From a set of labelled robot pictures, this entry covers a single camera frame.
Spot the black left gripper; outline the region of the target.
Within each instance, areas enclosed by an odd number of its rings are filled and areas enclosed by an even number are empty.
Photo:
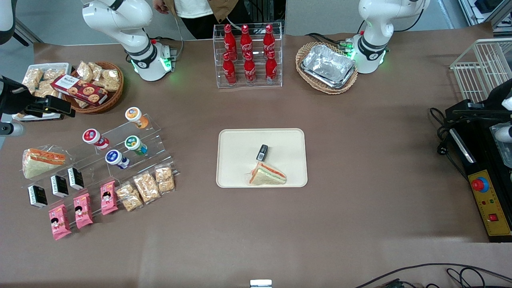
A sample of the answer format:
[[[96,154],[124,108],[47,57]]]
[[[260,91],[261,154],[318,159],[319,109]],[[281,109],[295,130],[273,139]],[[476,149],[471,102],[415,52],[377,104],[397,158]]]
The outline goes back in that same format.
[[[488,112],[505,112],[506,108],[502,106],[503,100],[509,98],[512,89],[512,79],[508,79],[503,84],[500,84],[488,95],[485,100],[485,110]]]

